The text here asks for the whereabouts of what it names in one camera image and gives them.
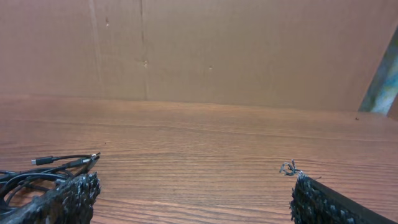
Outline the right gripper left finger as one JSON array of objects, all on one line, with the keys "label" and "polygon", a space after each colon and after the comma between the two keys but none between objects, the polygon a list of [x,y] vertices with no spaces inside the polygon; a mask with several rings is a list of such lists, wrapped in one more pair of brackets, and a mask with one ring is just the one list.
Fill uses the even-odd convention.
[{"label": "right gripper left finger", "polygon": [[89,224],[100,193],[97,173],[82,174],[1,215],[1,224]]}]

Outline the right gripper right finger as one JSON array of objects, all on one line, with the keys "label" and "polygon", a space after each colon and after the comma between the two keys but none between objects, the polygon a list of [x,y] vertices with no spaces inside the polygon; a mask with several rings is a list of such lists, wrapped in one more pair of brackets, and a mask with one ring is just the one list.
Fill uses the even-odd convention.
[{"label": "right gripper right finger", "polygon": [[290,202],[295,224],[397,224],[307,175],[299,175]]}]

